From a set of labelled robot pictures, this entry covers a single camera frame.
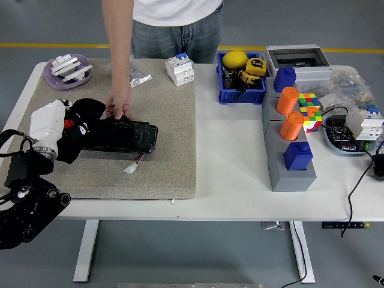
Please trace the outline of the person's right hand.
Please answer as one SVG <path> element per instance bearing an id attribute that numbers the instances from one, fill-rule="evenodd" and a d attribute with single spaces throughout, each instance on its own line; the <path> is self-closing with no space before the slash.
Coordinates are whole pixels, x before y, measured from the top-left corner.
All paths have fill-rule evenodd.
<path id="1" fill-rule="evenodd" d="M 105 100 L 104 116 L 113 116 L 115 119 L 126 116 L 128 119 L 132 119 L 131 98 L 131 84 L 129 82 L 112 83 Z"/>

